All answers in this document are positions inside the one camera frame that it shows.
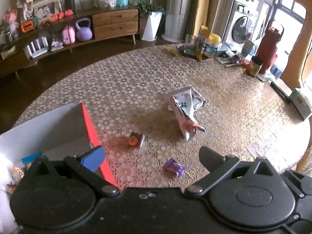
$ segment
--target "washing machine door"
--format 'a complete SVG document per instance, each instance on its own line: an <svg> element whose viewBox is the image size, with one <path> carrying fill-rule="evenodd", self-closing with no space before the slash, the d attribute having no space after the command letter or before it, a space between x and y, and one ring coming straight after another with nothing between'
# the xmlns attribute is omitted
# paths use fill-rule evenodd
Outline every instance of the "washing machine door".
<svg viewBox="0 0 312 234"><path fill-rule="evenodd" d="M247 16L236 20L232 28L232 39L238 44L243 44L252 35L254 22Z"/></svg>

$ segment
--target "pink bag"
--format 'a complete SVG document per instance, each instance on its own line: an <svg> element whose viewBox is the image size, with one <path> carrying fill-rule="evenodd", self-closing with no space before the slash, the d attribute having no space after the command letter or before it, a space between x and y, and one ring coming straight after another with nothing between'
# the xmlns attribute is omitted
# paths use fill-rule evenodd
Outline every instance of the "pink bag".
<svg viewBox="0 0 312 234"><path fill-rule="evenodd" d="M63 43L69 45L75 42L75 29L72 26L66 26L62 31Z"/></svg>

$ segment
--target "plastic water bottle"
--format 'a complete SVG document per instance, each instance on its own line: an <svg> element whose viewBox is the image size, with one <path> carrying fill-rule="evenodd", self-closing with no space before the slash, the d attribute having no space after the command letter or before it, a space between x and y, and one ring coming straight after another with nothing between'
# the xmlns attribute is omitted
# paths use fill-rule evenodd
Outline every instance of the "plastic water bottle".
<svg viewBox="0 0 312 234"><path fill-rule="evenodd" d="M284 53L277 54L277 59L270 69L276 80L280 78L280 75L284 72L286 68L286 65L288 63L288 55L289 53L287 53L286 51Z"/></svg>

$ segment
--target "washing machine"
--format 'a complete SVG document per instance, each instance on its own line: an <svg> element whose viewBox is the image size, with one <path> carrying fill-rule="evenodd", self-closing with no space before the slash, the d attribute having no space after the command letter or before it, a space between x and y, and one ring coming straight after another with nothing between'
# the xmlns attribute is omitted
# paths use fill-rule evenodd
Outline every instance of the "washing machine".
<svg viewBox="0 0 312 234"><path fill-rule="evenodd" d="M232 44L240 52L244 41L252 35L257 18L257 10L235 1L223 41Z"/></svg>

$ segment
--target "purple candy wrapper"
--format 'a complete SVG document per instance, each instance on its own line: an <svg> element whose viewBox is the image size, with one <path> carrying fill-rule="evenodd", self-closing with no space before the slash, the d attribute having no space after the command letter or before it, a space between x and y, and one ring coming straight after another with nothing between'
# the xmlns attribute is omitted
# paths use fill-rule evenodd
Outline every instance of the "purple candy wrapper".
<svg viewBox="0 0 312 234"><path fill-rule="evenodd" d="M185 166L177 163L173 158L169 159L163 167L168 171L176 173L178 178L182 176L185 170Z"/></svg>

